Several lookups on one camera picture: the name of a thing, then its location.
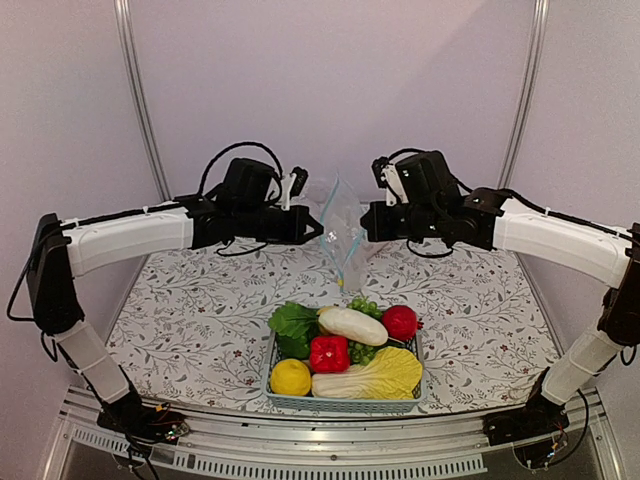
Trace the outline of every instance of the red bell pepper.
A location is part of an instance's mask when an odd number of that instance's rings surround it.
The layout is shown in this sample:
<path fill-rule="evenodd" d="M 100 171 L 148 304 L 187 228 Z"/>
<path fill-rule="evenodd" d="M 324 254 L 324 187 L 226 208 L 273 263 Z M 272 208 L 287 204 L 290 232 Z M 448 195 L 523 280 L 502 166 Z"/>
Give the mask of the red bell pepper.
<path fill-rule="evenodd" d="M 351 361 L 349 346 L 345 337 L 316 337 L 311 340 L 311 368 L 317 373 L 344 372 Z"/>

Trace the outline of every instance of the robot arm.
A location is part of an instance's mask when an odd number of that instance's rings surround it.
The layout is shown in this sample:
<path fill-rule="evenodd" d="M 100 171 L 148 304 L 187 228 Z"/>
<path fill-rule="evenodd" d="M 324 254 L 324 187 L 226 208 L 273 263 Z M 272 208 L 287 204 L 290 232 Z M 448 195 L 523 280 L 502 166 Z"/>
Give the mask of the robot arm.
<path fill-rule="evenodd" d="M 374 161 L 384 202 L 361 223 L 370 241 L 441 238 L 486 250 L 534 255 L 586 273 L 610 287 L 604 311 L 534 385 L 527 404 L 485 417 L 492 445 L 568 426 L 564 404 L 625 346 L 640 343 L 640 225 L 629 231 L 541 209 L 510 190 L 478 188 L 463 196 L 440 152 Z"/>
<path fill-rule="evenodd" d="M 276 178 L 281 199 L 268 195 Z M 303 244 L 323 231 L 308 207 L 290 205 L 306 178 L 306 171 L 296 168 L 280 179 L 270 166 L 236 158 L 224 181 L 206 195 L 86 220 L 42 217 L 23 272 L 33 321 L 43 339 L 53 338 L 101 402 L 101 426 L 147 442 L 173 442 L 188 431 L 181 414 L 166 406 L 151 409 L 142 404 L 91 324 L 84 321 L 74 279 L 121 260 L 170 249 L 228 245 L 237 237 L 265 244 Z"/>

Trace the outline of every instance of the green leafy vegetable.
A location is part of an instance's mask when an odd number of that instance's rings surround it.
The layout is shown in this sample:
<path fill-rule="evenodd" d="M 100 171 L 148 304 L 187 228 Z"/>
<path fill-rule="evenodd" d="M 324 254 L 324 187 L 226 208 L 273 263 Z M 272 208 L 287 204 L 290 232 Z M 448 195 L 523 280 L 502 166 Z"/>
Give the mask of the green leafy vegetable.
<path fill-rule="evenodd" d="M 305 360 L 311 355 L 311 340 L 318 336 L 318 311 L 293 302 L 276 309 L 269 319 L 285 358 Z"/>
<path fill-rule="evenodd" d="M 292 339 L 305 338 L 318 325 L 318 311 L 293 302 L 276 309 L 269 319 L 269 328 L 278 335 Z"/>
<path fill-rule="evenodd" d="M 291 338 L 282 335 L 277 336 L 280 353 L 285 358 L 306 360 L 311 355 L 311 342 L 307 337 Z"/>

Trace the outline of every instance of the tablecloth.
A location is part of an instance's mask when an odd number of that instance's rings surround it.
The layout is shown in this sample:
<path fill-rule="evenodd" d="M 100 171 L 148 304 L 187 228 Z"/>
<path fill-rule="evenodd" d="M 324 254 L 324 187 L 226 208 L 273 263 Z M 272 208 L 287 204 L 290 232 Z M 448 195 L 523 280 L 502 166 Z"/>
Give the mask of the tablecloth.
<path fill-rule="evenodd" d="M 252 246 L 237 242 L 230 250 Z M 110 353 L 146 396 L 250 412 L 324 415 L 281 411 L 262 395 L 267 321 L 286 300 L 345 305 L 354 294 L 340 293 L 316 241 L 232 258 L 216 250 L 151 255 L 110 335 Z M 511 254 L 456 246 L 449 257 L 427 260 L 392 242 L 370 259 L 363 284 L 370 299 L 409 305 L 424 323 L 428 390 L 413 414 L 522 403 L 537 374 L 558 358 Z"/>

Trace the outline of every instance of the white wall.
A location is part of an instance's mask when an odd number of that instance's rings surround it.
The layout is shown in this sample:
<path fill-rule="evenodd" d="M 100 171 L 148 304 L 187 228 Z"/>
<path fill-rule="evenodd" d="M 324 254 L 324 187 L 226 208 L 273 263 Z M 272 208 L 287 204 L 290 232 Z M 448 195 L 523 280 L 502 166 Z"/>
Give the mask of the white wall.
<path fill-rule="evenodd" d="M 640 221 L 640 3 L 551 2 L 542 65 L 512 186 L 601 223 Z M 529 259 L 565 346 L 601 312 L 605 289 Z M 598 382 L 629 478 L 640 478 L 636 363 Z"/>
<path fill-rule="evenodd" d="M 130 100 L 112 0 L 0 3 L 0 304 L 38 218 L 109 213 L 158 201 Z M 136 262 L 78 282 L 103 334 Z M 30 313 L 25 298 L 19 313 Z M 36 478 L 72 375 L 33 325 L 0 318 L 0 476 Z"/>
<path fill-rule="evenodd" d="M 239 140 L 267 143 L 311 178 L 340 164 L 382 198 L 371 162 L 440 149 L 494 185 L 524 73 L 533 1 L 140 0 L 132 18 L 173 194 Z M 212 178 L 219 178 L 221 164 Z"/>

